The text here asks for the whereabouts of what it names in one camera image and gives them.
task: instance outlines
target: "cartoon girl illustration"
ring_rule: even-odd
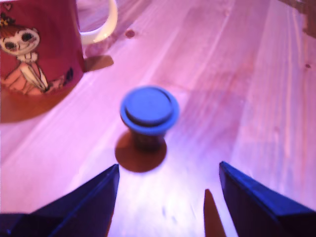
[[[16,25],[15,20],[4,13],[1,13],[0,18],[1,50],[15,56],[20,62],[1,82],[9,89],[32,95],[48,93],[62,87],[65,83],[64,76],[48,83],[37,64],[38,54],[34,50],[40,43],[38,31],[35,28]]]

